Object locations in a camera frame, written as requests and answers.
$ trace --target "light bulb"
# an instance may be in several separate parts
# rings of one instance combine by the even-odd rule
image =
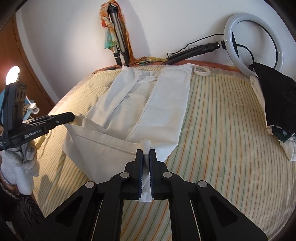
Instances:
[[[5,80],[6,84],[9,85],[16,82],[19,73],[20,73],[20,68],[18,66],[12,67],[6,75],[6,80]]]

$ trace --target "bed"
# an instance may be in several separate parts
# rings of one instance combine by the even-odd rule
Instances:
[[[184,180],[206,180],[261,228],[269,240],[284,227],[296,205],[295,163],[266,131],[264,114],[247,77],[237,69],[190,61],[210,68],[193,74],[179,144],[166,160]],[[141,66],[157,71],[161,66]],[[50,112],[85,115],[105,93],[117,70],[97,71],[77,84]],[[44,216],[88,178],[63,153],[66,128],[36,139],[40,175],[34,195]],[[168,201],[124,203],[121,240],[172,240]]]

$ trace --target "white wall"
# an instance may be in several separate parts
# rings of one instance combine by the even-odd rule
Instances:
[[[29,0],[17,13],[20,38],[28,59],[51,97],[63,97],[96,69],[114,65],[104,49],[105,29],[99,10],[106,0]],[[135,57],[165,57],[192,42],[223,33],[226,21],[239,12],[257,15],[278,35],[284,53],[282,73],[296,80],[296,43],[283,21],[264,0],[118,0],[126,19]],[[237,43],[251,49],[255,61],[273,66],[275,50],[264,30],[240,23]],[[213,37],[199,44],[222,40]],[[246,64],[251,57],[239,49]],[[223,49],[194,57],[196,60],[233,65]]]

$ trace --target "white cloth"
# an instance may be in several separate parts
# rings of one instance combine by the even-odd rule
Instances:
[[[24,195],[32,193],[34,189],[33,176],[39,176],[36,153],[34,141],[1,152],[1,173],[4,181],[10,185],[17,185],[19,192]]]
[[[267,121],[266,121],[266,112],[265,112],[265,99],[261,90],[260,82],[257,77],[255,76],[250,76],[251,80],[251,86],[252,89],[259,101],[259,104],[264,112],[264,118],[265,118],[265,124],[266,124],[266,129],[269,134],[272,135],[272,129],[271,126],[267,126]],[[285,141],[282,142],[279,140],[279,143],[281,147],[284,149],[286,156],[289,161],[296,161],[296,142],[295,141]]]
[[[150,140],[157,159],[165,161],[178,144],[192,68],[185,64],[147,72],[123,66],[86,117],[65,124],[64,152],[96,183],[124,171],[143,139]],[[145,170],[142,202],[152,200],[148,180]]]

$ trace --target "white towel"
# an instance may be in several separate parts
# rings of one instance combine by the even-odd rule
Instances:
[[[108,91],[68,132],[64,152],[92,181],[108,181],[135,160],[140,141],[148,139],[157,159],[165,161],[178,144],[186,112],[193,65],[169,66],[160,72],[123,66]],[[152,201],[149,172],[140,201]]]

